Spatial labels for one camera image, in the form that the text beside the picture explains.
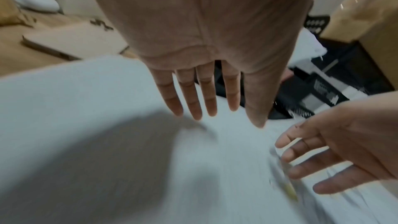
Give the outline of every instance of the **clipboard clip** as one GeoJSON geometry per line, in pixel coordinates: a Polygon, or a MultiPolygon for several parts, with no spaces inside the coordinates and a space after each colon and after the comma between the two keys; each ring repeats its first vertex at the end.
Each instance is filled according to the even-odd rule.
{"type": "Polygon", "coordinates": [[[100,20],[100,19],[94,19],[94,20],[90,20],[90,23],[96,26],[104,26],[104,30],[105,31],[113,31],[113,27],[108,26],[104,21],[100,20]]]}

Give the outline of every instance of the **hand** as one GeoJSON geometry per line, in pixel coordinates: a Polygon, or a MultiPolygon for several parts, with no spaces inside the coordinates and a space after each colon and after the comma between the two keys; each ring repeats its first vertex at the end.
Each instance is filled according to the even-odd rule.
{"type": "Polygon", "coordinates": [[[239,108],[243,72],[247,114],[263,127],[312,0],[97,1],[176,115],[183,109],[173,71],[193,117],[202,117],[195,72],[207,111],[216,115],[214,60],[222,60],[230,109],[239,108]]]}
{"type": "Polygon", "coordinates": [[[317,114],[283,133],[276,141],[283,148],[299,142],[282,154],[291,162],[305,153],[329,146],[289,171],[301,179],[327,167],[351,161],[352,166],[319,182],[318,194],[333,194],[376,180],[398,179],[398,92],[342,103],[317,114]]]}

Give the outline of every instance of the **human hand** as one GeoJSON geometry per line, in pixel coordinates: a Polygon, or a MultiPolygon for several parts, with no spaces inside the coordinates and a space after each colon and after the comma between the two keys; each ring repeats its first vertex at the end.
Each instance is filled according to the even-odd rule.
{"type": "Polygon", "coordinates": [[[291,179],[301,179],[327,167],[351,161],[349,168],[314,185],[318,194],[333,194],[376,180],[398,179],[398,92],[342,103],[283,133],[276,141],[292,162],[311,150],[329,146],[294,166],[291,179]]]}
{"type": "Polygon", "coordinates": [[[209,115],[217,113],[214,61],[222,60],[231,110],[240,104],[263,127],[312,0],[97,0],[148,66],[167,106],[182,115],[175,72],[194,119],[201,119],[194,75],[209,115]]]}

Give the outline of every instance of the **wooden floor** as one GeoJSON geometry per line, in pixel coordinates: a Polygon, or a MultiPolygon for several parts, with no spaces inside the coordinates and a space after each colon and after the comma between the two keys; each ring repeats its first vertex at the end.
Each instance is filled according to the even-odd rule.
{"type": "MultiPolygon", "coordinates": [[[[37,24],[35,28],[22,25],[0,27],[0,77],[67,62],[66,59],[24,46],[21,43],[23,34],[33,32],[35,29],[49,29],[89,20],[88,17],[43,14],[33,11],[23,12],[37,19],[37,24]]],[[[136,58],[129,49],[123,52],[122,55],[129,58],[136,58]]]]}

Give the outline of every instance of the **wooden surface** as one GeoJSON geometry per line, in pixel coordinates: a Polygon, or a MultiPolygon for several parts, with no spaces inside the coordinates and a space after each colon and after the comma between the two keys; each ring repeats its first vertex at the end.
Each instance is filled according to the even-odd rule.
{"type": "MultiPolygon", "coordinates": [[[[23,34],[32,32],[35,29],[48,29],[90,19],[89,17],[65,16],[62,14],[23,12],[37,19],[37,25],[35,28],[22,25],[0,27],[0,77],[68,61],[23,45],[21,43],[23,34]]],[[[130,49],[125,50],[122,55],[136,58],[130,49]]]]}

